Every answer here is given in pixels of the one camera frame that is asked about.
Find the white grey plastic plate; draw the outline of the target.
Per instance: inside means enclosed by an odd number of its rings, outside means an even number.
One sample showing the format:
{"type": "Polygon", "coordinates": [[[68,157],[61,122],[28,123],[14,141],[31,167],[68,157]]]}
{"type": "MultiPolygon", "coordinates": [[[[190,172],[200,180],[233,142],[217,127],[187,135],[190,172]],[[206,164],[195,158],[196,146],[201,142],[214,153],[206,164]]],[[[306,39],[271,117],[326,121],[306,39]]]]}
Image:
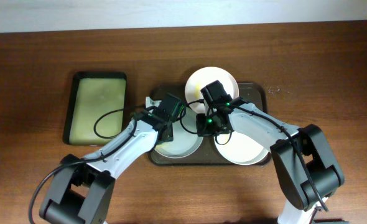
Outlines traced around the white grey plastic plate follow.
{"type": "MultiPolygon", "coordinates": [[[[195,132],[196,112],[187,109],[186,115],[182,118],[182,123],[189,131],[195,132]]],[[[194,153],[201,145],[203,138],[197,134],[190,134],[181,126],[180,121],[172,124],[173,141],[158,144],[156,152],[164,157],[180,159],[194,153]]]]}

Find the cream plastic plate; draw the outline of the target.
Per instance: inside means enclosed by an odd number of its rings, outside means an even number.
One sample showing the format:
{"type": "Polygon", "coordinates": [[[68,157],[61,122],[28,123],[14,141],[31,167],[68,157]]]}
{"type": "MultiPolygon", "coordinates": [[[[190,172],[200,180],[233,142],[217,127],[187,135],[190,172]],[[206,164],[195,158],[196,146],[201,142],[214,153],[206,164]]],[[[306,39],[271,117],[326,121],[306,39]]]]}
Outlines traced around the cream plastic plate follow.
{"type": "Polygon", "coordinates": [[[242,166],[261,162],[269,153],[255,140],[237,132],[215,137],[215,146],[226,160],[242,166]]]}

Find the pink plastic plate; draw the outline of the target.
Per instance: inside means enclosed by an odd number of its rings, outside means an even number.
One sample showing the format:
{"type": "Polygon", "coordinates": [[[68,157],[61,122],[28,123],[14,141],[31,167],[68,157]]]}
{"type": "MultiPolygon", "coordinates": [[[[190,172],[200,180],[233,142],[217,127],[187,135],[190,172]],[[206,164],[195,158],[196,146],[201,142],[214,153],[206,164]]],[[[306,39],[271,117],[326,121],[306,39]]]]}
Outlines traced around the pink plastic plate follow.
{"type": "Polygon", "coordinates": [[[195,71],[185,85],[185,99],[196,113],[206,113],[206,104],[230,95],[230,100],[239,97],[235,78],[219,67],[204,67],[195,71]]]}

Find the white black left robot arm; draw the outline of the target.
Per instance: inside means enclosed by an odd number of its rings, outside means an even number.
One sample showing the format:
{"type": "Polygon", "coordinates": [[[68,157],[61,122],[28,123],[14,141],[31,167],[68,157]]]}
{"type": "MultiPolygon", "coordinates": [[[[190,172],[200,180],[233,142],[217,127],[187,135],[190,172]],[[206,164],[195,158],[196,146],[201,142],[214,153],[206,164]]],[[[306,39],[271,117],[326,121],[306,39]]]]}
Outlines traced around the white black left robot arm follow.
{"type": "Polygon", "coordinates": [[[138,114],[101,149],[63,158],[47,178],[52,182],[39,216],[49,223],[105,223],[117,178],[156,144],[171,141],[172,124],[184,103],[171,94],[138,114]]]}

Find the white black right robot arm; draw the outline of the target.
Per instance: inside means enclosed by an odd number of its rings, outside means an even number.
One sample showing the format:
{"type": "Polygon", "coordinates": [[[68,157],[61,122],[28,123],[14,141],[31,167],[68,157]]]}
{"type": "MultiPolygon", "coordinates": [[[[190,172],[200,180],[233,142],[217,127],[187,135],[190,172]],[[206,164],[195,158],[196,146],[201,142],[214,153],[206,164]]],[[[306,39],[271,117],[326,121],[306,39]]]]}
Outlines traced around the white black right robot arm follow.
{"type": "Polygon", "coordinates": [[[206,112],[198,133],[240,133],[270,151],[280,188],[287,201],[278,223],[315,223],[317,212],[345,182],[345,176],[323,131],[310,124],[287,124],[242,97],[202,99],[206,112]]]}

